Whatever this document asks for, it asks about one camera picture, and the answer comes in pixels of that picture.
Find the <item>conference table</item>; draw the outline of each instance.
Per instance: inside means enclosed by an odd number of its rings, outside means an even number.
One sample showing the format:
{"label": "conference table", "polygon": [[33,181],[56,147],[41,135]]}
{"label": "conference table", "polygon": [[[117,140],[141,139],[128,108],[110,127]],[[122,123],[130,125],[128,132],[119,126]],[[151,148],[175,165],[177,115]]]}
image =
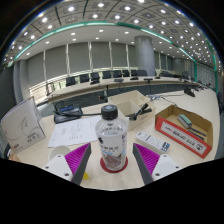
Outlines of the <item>conference table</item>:
{"label": "conference table", "polygon": [[[126,152],[126,156],[128,158],[128,165],[120,173],[108,173],[102,169],[100,165],[101,151],[99,148],[98,141],[91,142],[92,153],[89,157],[86,166],[86,173],[89,175],[89,178],[87,180],[83,179],[80,186],[84,188],[102,190],[122,190],[143,187],[144,182],[142,180],[142,176],[136,159],[133,155],[133,143],[138,143],[135,136],[139,131],[147,132],[161,140],[170,143],[170,149],[167,154],[182,168],[214,160],[218,148],[220,131],[219,110],[216,94],[211,89],[205,89],[199,92],[195,91],[194,93],[195,97],[191,97],[186,94],[183,95],[183,91],[163,93],[162,95],[173,95],[168,98],[169,101],[176,103],[179,108],[196,113],[212,123],[213,147],[204,159],[200,158],[184,146],[178,144],[174,140],[155,130],[155,117],[152,117],[142,125],[128,132]],[[155,114],[158,114],[160,111],[169,107],[172,104],[171,102],[165,101],[163,99],[155,100]],[[101,107],[106,104],[107,103],[82,108],[83,113],[99,113]],[[44,117],[43,123],[45,126],[44,131],[46,134],[46,138],[17,154],[21,162],[39,168],[44,167],[48,163],[48,154],[52,149],[48,148],[48,142],[55,127],[53,115]],[[82,145],[84,144],[72,145],[69,147],[71,150],[75,150],[76,148]]]}
{"label": "conference table", "polygon": [[[185,85],[196,85],[199,84],[192,81],[180,81],[179,78],[168,78],[168,77],[160,77],[160,79],[156,79],[155,77],[143,76],[138,77],[138,80],[131,80],[133,77],[123,77],[123,78],[115,78],[115,79],[123,79],[122,83],[115,82],[114,78],[111,79],[102,79],[100,83],[91,85],[90,82],[80,83],[73,86],[68,86],[63,89],[56,90],[52,92],[48,97],[48,102],[53,102],[56,100],[64,100],[69,99],[74,96],[80,96],[83,94],[93,93],[97,91],[104,91],[107,89],[115,89],[118,88],[118,85],[124,85],[127,87],[136,87],[136,86],[146,86],[146,85],[162,85],[162,84],[185,84]],[[144,80],[145,78],[151,78],[150,82]]]}

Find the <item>magenta object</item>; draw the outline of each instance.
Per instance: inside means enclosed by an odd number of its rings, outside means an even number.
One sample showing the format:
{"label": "magenta object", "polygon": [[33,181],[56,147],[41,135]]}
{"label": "magenta object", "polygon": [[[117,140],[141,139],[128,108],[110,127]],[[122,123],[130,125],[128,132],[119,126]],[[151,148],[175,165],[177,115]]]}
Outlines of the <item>magenta object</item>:
{"label": "magenta object", "polygon": [[156,164],[160,158],[160,155],[146,148],[145,146],[142,146],[136,143],[134,143],[134,145],[138,149],[147,170],[152,175],[152,172],[156,167]]}
{"label": "magenta object", "polygon": [[71,151],[67,155],[65,155],[65,160],[67,161],[68,166],[70,167],[70,169],[72,171],[72,174],[76,173],[77,169],[81,165],[83,156],[84,156],[86,149],[88,148],[89,145],[90,145],[90,143],[83,145],[83,146]]}

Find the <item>black office chair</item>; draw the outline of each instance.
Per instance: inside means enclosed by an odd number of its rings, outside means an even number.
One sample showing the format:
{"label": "black office chair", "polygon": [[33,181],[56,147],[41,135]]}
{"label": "black office chair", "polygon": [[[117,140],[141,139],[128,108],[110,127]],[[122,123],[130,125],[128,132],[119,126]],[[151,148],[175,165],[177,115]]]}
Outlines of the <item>black office chair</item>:
{"label": "black office chair", "polygon": [[75,81],[75,77],[74,76],[66,78],[66,84],[65,84],[66,87],[67,86],[73,86],[75,84],[76,84],[76,81]]}
{"label": "black office chair", "polygon": [[131,76],[137,76],[137,71],[136,70],[131,70]]}
{"label": "black office chair", "polygon": [[80,83],[89,82],[89,74],[83,74],[79,76]]}
{"label": "black office chair", "polygon": [[114,78],[122,77],[121,70],[114,70],[113,73],[114,73],[114,75],[113,75]]}
{"label": "black office chair", "polygon": [[147,76],[147,72],[145,70],[137,70],[137,76]]}
{"label": "black office chair", "polygon": [[122,73],[123,73],[123,77],[130,77],[130,73],[128,70],[123,70]]}
{"label": "black office chair", "polygon": [[90,73],[91,81],[99,81],[100,76],[98,72],[92,72]]}
{"label": "black office chair", "polygon": [[111,79],[110,71],[103,71],[103,79]]}

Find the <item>ceiling light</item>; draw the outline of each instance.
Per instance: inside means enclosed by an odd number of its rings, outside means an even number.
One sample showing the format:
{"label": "ceiling light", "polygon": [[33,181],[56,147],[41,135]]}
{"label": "ceiling light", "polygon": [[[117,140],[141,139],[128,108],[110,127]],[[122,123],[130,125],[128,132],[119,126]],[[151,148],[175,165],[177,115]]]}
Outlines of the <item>ceiling light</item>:
{"label": "ceiling light", "polygon": [[69,11],[69,12],[72,12],[74,9],[75,9],[75,8],[74,8],[73,6],[71,6],[71,7],[68,8],[68,11]]}
{"label": "ceiling light", "polygon": [[102,7],[104,6],[104,4],[103,4],[103,3],[99,3],[98,6],[99,6],[100,8],[102,8]]}
{"label": "ceiling light", "polygon": [[42,19],[42,22],[43,22],[43,23],[47,22],[47,18],[44,17],[44,18]]}

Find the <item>red coaster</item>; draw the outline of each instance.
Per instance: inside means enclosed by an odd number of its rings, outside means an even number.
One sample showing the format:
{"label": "red coaster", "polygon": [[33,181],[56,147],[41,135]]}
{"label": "red coaster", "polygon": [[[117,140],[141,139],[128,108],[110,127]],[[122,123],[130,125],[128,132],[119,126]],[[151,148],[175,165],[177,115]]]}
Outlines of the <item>red coaster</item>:
{"label": "red coaster", "polygon": [[125,161],[125,164],[124,164],[123,168],[120,169],[120,170],[117,170],[117,171],[112,171],[112,170],[107,169],[107,167],[106,167],[106,165],[105,165],[105,163],[103,161],[103,158],[101,158],[101,160],[100,160],[100,165],[103,168],[103,170],[105,170],[108,173],[120,173],[121,171],[123,171],[127,167],[127,165],[128,165],[128,157],[126,156],[126,161]]}

